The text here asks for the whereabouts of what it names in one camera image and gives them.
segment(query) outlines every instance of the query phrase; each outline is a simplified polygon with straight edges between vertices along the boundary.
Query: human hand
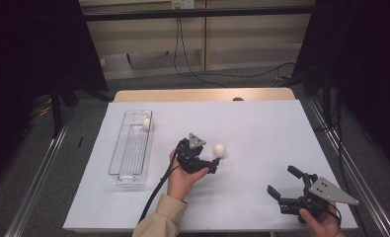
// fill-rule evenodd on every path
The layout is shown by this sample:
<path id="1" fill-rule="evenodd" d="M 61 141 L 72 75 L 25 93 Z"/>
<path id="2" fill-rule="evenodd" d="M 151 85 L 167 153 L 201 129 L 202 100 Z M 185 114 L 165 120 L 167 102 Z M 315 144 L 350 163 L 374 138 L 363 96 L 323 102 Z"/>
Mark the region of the human hand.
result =
<path id="1" fill-rule="evenodd" d="M 328 210 L 333 214 L 336 213 L 335 206 L 334 202 L 330 202 Z M 329 213 L 324 213 L 316 219 L 307 209 L 301 208 L 299 214 L 308 223 L 313 237 L 334 237 L 340 232 L 338 220 Z"/>
<path id="2" fill-rule="evenodd" d="M 170 153 L 171 160 L 173 159 L 174 153 L 175 150 Z M 179 166 L 180 164 L 177 161 L 177 158 L 174 159 L 171 168 L 173 172 L 168 177 L 167 195 L 183 201 L 185 197 L 191 192 L 195 182 L 203 178 L 209 172 L 209 168 L 203 168 L 196 173 L 188 174 L 183 170 L 183 168 Z"/>

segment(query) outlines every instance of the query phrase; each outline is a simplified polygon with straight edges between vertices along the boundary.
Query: metal frame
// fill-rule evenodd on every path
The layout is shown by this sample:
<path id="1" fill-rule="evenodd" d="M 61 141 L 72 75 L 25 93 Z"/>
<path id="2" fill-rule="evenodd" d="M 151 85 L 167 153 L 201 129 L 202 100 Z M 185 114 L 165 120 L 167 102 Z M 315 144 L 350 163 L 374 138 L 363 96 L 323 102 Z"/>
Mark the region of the metal frame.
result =
<path id="1" fill-rule="evenodd" d="M 29 221 L 29 217 L 32 214 L 35 203 L 38 200 L 40 191 L 43 187 L 44 181 L 49 173 L 50 167 L 56 158 L 56 154 L 62 145 L 63 138 L 70 122 L 72 121 L 75 109 L 71 108 L 66 113 L 65 124 L 60 128 L 60 131 L 55 137 L 52 138 L 50 145 L 46 151 L 44 158 L 40 164 L 37 174 L 28 190 L 28 193 L 24 197 L 22 204 L 17 210 L 13 220 L 10 223 L 9 228 L 5 233 L 5 237 L 20 237 Z"/>
<path id="2" fill-rule="evenodd" d="M 85 13 L 83 15 L 40 16 L 42 20 L 100 22 L 119 20 L 146 20 L 168 18 L 232 17 L 258 15 L 311 14 L 314 6 L 264 7 L 264 8 L 223 8 L 223 9 L 182 9 L 137 12 Z"/>
<path id="3" fill-rule="evenodd" d="M 317 120 L 319 121 L 320 124 L 323 125 L 325 133 L 328 139 L 330 140 L 331 144 L 333 145 L 333 148 L 338 153 L 339 145 L 341 142 L 340 138 L 337 135 L 335 130 L 328 127 L 324 119 L 323 109 L 321 108 L 321 105 L 315 99 L 309 100 L 309 104 L 311 105 L 311 108 L 315 113 Z M 354 187 L 356 188 L 358 194 L 360 195 L 361 199 L 366 205 L 367 210 L 369 211 L 374 222 L 379 228 L 379 231 L 382 233 L 382 236 L 390 237 L 390 218 L 387 212 L 382 207 L 382 205 L 380 204 L 380 202 L 378 201 L 378 199 L 370 189 L 369 185 L 364 180 L 363 176 L 357 169 L 356 165 L 354 164 L 354 161 L 352 160 L 350 154 L 348 153 L 348 151 L 344 146 L 342 147 L 341 159 L 344 164 L 344 169 L 348 173 L 349 177 L 351 177 L 351 181 L 353 182 Z"/>

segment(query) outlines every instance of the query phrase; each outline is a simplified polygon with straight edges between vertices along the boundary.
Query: beige sleeve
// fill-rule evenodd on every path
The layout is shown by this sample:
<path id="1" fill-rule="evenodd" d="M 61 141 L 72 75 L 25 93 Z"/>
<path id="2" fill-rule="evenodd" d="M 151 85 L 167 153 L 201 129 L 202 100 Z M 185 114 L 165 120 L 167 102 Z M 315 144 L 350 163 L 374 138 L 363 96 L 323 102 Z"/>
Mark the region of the beige sleeve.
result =
<path id="1" fill-rule="evenodd" d="M 179 234 L 179 224 L 187 204 L 167 195 L 161 195 L 157 209 L 133 231 L 132 237 L 169 237 Z"/>

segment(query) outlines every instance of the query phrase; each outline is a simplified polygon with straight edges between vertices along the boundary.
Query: wire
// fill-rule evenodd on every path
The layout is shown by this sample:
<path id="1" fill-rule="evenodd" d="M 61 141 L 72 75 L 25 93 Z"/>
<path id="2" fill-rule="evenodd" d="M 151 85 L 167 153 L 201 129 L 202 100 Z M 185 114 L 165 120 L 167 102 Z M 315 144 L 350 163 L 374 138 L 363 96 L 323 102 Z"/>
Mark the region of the wire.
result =
<path id="1" fill-rule="evenodd" d="M 339 166 L 340 166 L 340 171 L 341 171 L 341 174 L 342 174 L 342 179 L 344 181 L 344 187 L 343 187 L 343 190 L 345 190 L 347 193 L 350 191 L 350 186 L 349 186 L 349 182 L 346 178 L 346 172 L 345 172 L 345 166 L 343 164 L 343 132 L 342 132 L 342 125 L 341 125 L 341 119 L 342 119 L 342 100 L 341 100 L 341 96 L 339 95 L 339 91 L 337 92 L 337 98 L 336 98 L 336 105 L 332 111 L 332 114 L 331 114 L 331 118 L 333 118 L 334 116 L 336 116 L 336 123 L 328 123 L 326 121 L 324 121 L 323 123 L 321 123 L 319 126 L 317 126 L 316 128 L 314 128 L 314 131 L 322 131 L 322 130 L 330 130 L 330 129 L 334 129 L 335 127 L 338 128 L 338 135 L 339 135 L 339 145 L 337 147 L 337 153 L 338 153 L 338 160 L 339 160 Z M 366 228 L 363 224 L 363 222 L 361 221 L 361 216 L 360 216 L 360 213 L 357 209 L 357 206 L 354 205 L 354 211 L 357 215 L 357 219 L 359 220 L 360 224 L 361 224 L 361 228 L 364 232 L 364 236 L 368 236 L 367 235 L 367 232 L 366 232 Z"/>
<path id="2" fill-rule="evenodd" d="M 201 82 L 205 82 L 205 83 L 210 83 L 210 84 L 213 84 L 213 85 L 216 85 L 216 86 L 219 86 L 219 87 L 224 87 L 224 88 L 228 88 L 227 86 L 225 85 L 222 85 L 222 84 L 219 84 L 219 83 L 215 83 L 215 82 L 211 82 L 211 81 L 207 81 L 207 80 L 203 80 L 199 77 L 197 77 L 197 75 L 195 75 L 189 65 L 189 60 L 188 60 L 188 56 L 186 54 L 186 46 L 185 46 L 185 42 L 183 40 L 183 28 L 182 28 L 182 19 L 180 18 L 177 18 L 177 36 L 176 36 L 176 49 L 174 51 L 174 69 L 176 70 L 176 72 L 181 75 L 181 76 L 188 76 L 188 75 L 185 75 L 181 72 L 179 72 L 179 70 L 177 69 L 177 66 L 176 66 L 176 54 L 177 54 L 177 48 L 178 48 L 178 45 L 179 45 L 179 35 L 181 36 L 181 39 L 182 39 L 182 45 L 183 45 L 183 53 L 185 55 L 185 59 L 186 59 L 186 65 L 187 67 L 189 68 L 189 71 L 191 72 L 192 75 L 189 75 L 189 76 L 193 76 L 195 79 L 197 79 L 198 81 L 201 81 Z"/>
<path id="3" fill-rule="evenodd" d="M 179 36 L 181 38 L 181 41 L 182 41 L 182 45 L 183 45 L 183 52 L 184 52 L 184 56 L 185 56 L 185 61 L 186 61 L 186 65 L 190 71 L 190 75 L 186 75 L 186 74 L 183 74 L 181 73 L 178 69 L 177 69 L 177 65 L 176 65 L 176 55 L 177 55 L 177 49 L 178 49 L 178 45 L 179 45 Z M 187 56 L 187 53 L 186 53 L 186 46 L 185 46 L 185 40 L 184 40 L 184 37 L 183 37 L 183 25 L 182 25 L 182 19 L 178 18 L 177 19 L 177 36 L 176 36 L 176 48 L 175 48 L 175 51 L 174 51 L 174 68 L 176 70 L 176 72 L 181 75 L 181 76 L 186 76 L 186 77 L 194 77 L 196 78 L 197 80 L 201 81 L 201 82 L 205 82 L 205 83 L 211 83 L 211 84 L 214 84 L 214 85 L 217 85 L 217 86 L 220 86 L 220 87 L 225 87 L 227 88 L 227 86 L 225 85 L 222 85 L 222 84 L 219 84 L 219 83 L 215 83 L 215 82 L 211 82 L 211 81 L 207 81 L 207 80 L 203 80 L 201 78 L 199 78 L 198 76 L 226 76 L 226 77 L 235 77 L 235 78 L 254 78 L 254 77 L 259 77 L 259 76 L 264 76 L 264 75 L 268 75 L 274 71 L 277 72 L 277 78 L 278 78 L 278 70 L 280 67 L 282 66 L 285 66 L 285 65 L 295 65 L 296 63 L 295 62 L 285 62 L 269 71 L 266 71 L 266 72 L 263 72 L 263 73 L 259 73 L 259 74 L 254 74 L 254 75 L 233 75 L 233 74 L 225 74 L 225 73 L 194 73 L 189 65 L 189 61 L 188 61 L 188 56 Z M 273 85 L 271 85 L 271 87 L 274 87 L 276 84 L 277 84 L 277 80 L 274 82 Z"/>
<path id="4" fill-rule="evenodd" d="M 336 210 L 336 213 L 339 214 L 339 216 L 337 216 L 336 214 L 334 214 L 333 212 L 331 212 L 330 210 L 327 210 L 327 213 L 329 213 L 331 216 L 335 217 L 337 219 L 337 221 L 339 222 L 339 228 L 340 226 L 342 225 L 342 213 L 339 211 L 338 208 L 336 208 L 335 205 L 329 203 L 330 206 L 332 206 L 335 210 Z"/>
<path id="5" fill-rule="evenodd" d="M 166 173 L 164 174 L 163 178 L 160 179 L 160 183 L 158 183 L 157 187 L 152 192 L 151 197 L 149 197 L 148 202 L 145 204 L 145 207 L 142 211 L 141 217 L 139 218 L 139 222 L 141 222 L 145 218 L 146 213 L 148 212 L 149 206 L 151 206 L 152 201 L 155 199 L 158 192 L 161 190 L 161 187 L 163 187 L 164 183 L 168 179 L 168 177 L 171 175 L 171 173 L 173 173 L 174 170 L 176 170 L 178 167 L 180 167 L 180 165 L 179 165 L 179 166 L 171 169 L 173 167 L 174 160 L 176 159 L 176 157 L 177 157 L 177 152 L 175 151 L 173 154 L 173 158 L 170 161 L 170 165 L 168 166 L 168 168 L 166 170 Z"/>
<path id="6" fill-rule="evenodd" d="M 340 36 L 340 42 L 342 42 L 344 40 L 346 32 L 347 32 L 347 30 L 348 30 L 348 28 L 350 26 L 351 18 L 353 17 L 353 13 L 354 13 L 354 10 L 355 10 L 355 6 L 357 5 L 357 1 L 358 0 L 352 1 L 351 13 L 349 14 L 349 17 L 348 17 L 348 20 L 347 20 L 346 25 L 344 27 L 343 33 Z M 341 44 L 338 43 L 337 50 L 335 51 L 334 58 L 337 58 L 337 54 L 339 53 L 340 45 Z M 337 112 L 337 120 L 338 120 L 338 124 L 339 124 L 339 147 L 338 147 L 339 163 L 340 163 L 340 167 L 341 167 L 341 170 L 342 170 L 342 176 L 343 176 L 343 179 L 345 181 L 346 188 L 347 188 L 346 191 L 348 192 L 350 188 L 349 188 L 348 181 L 346 180 L 346 174 L 345 174 L 345 171 L 344 171 L 344 164 L 343 164 L 343 154 L 342 154 L 343 135 L 342 135 L 342 126 L 340 124 L 340 119 L 341 119 L 341 116 L 342 116 L 342 110 L 341 110 L 342 107 L 341 107 L 341 97 L 339 96 L 339 92 L 337 93 L 337 101 L 336 101 L 336 103 L 339 105 L 338 112 Z M 353 207 L 354 207 L 354 211 L 355 211 L 355 213 L 357 215 L 357 218 L 358 218 L 358 220 L 360 222 L 361 229 L 363 230 L 364 236 L 368 236 L 367 231 L 366 231 L 366 227 L 365 227 L 364 223 L 361 221 L 361 216 L 360 216 L 360 213 L 359 213 L 359 211 L 357 209 L 357 206 L 354 205 Z"/>

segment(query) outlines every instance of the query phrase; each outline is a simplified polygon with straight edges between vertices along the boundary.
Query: white ball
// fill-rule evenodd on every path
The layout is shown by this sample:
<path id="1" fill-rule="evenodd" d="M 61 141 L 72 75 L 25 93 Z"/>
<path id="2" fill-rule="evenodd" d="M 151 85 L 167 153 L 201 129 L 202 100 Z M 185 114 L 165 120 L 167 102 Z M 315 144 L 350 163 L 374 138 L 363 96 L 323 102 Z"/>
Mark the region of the white ball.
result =
<path id="1" fill-rule="evenodd" d="M 143 122 L 142 122 L 142 127 L 143 127 L 144 129 L 148 130 L 148 129 L 149 129 L 149 124 L 150 124 L 150 123 L 151 123 L 151 119 L 146 118 L 146 119 L 144 119 Z"/>
<path id="2" fill-rule="evenodd" d="M 222 144 L 217 144 L 213 147 L 213 154 L 216 157 L 222 158 L 225 155 L 225 146 Z"/>

